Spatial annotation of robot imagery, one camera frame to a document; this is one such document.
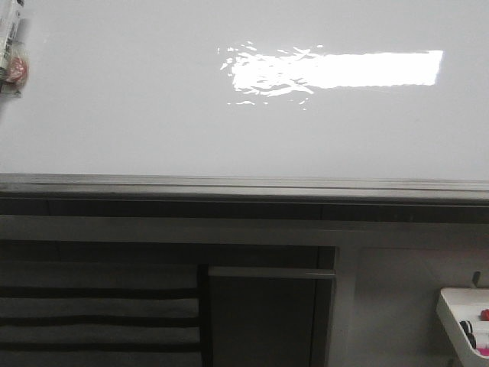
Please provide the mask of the tape-wrapped whiteboard marker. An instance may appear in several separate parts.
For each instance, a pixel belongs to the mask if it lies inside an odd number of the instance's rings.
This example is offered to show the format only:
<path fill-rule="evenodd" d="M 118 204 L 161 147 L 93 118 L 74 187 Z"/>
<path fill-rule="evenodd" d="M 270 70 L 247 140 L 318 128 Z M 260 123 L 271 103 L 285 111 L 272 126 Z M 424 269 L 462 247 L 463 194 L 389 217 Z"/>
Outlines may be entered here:
<path fill-rule="evenodd" d="M 28 79 L 29 61 L 18 39 L 25 1 L 1 1 L 1 95 L 20 96 Z"/>

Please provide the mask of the grey cabinet with drawers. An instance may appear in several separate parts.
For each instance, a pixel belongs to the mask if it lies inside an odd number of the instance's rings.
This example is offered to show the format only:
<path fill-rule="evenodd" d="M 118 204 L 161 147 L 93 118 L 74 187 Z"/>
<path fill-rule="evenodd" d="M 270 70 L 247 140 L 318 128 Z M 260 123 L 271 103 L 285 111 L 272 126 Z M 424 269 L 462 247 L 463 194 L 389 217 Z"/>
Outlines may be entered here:
<path fill-rule="evenodd" d="M 3 216 L 1 364 L 311 366 L 325 349 L 335 255 Z"/>

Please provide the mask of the white plastic marker tray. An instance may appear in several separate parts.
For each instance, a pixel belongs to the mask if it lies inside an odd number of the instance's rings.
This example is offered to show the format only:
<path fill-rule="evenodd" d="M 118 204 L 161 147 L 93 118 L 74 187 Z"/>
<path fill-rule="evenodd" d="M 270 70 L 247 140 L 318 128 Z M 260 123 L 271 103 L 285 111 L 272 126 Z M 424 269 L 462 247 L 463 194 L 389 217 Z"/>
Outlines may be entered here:
<path fill-rule="evenodd" d="M 487 366 L 488 356 L 473 349 L 460 322 L 472 323 L 477 348 L 488 348 L 488 322 L 481 321 L 480 313 L 488 309 L 488 290 L 445 287 L 441 289 L 436 313 L 463 366 Z"/>

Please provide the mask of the black capped marker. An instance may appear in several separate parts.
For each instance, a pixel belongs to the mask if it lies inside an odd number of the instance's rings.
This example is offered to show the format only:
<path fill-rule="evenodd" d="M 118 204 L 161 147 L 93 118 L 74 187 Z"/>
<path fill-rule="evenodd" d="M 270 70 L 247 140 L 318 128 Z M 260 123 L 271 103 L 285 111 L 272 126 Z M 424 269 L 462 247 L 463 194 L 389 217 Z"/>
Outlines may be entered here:
<path fill-rule="evenodd" d="M 474 335 L 472 333 L 468 333 L 467 338 L 468 338 L 468 341 L 469 341 L 471 347 L 473 349 L 476 349 L 477 348 L 477 342 L 476 342 Z"/>
<path fill-rule="evenodd" d="M 466 335 L 472 335 L 473 334 L 473 327 L 472 323 L 468 320 L 463 320 L 460 322 L 461 328 L 463 329 L 464 333 Z"/>

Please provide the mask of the red capped marker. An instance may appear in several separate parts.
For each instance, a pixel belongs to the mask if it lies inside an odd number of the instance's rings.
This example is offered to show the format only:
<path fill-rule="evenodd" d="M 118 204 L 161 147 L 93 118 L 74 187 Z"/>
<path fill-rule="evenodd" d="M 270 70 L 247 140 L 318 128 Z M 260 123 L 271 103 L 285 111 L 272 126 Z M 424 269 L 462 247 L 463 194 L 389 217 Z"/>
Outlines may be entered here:
<path fill-rule="evenodd" d="M 484 309 L 481 311 L 480 313 L 480 319 L 481 321 L 489 321 L 489 310 L 488 309 Z"/>

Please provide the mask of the pink marker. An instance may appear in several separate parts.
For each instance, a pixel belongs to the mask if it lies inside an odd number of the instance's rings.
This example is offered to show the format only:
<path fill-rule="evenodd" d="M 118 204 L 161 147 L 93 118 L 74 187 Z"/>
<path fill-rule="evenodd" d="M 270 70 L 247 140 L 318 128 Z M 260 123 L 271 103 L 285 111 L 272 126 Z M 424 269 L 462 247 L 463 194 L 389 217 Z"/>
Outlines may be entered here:
<path fill-rule="evenodd" d="M 476 348 L 475 349 L 481 356 L 489 356 L 489 348 Z"/>

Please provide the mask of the white whiteboard with metal frame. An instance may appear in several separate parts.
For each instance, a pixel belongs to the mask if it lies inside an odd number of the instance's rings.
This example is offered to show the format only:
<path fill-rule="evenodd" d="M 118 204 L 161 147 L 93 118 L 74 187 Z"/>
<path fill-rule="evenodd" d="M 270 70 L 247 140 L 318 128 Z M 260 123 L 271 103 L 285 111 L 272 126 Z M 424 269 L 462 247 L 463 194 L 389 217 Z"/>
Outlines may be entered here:
<path fill-rule="evenodd" d="M 488 201 L 486 1 L 28 1 L 1 194 Z"/>

